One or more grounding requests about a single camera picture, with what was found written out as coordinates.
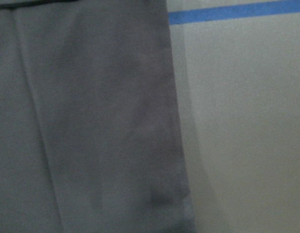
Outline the dark brown t-shirt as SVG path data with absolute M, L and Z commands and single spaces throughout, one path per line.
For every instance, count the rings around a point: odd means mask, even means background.
M 0 233 L 194 233 L 164 0 L 0 0 Z

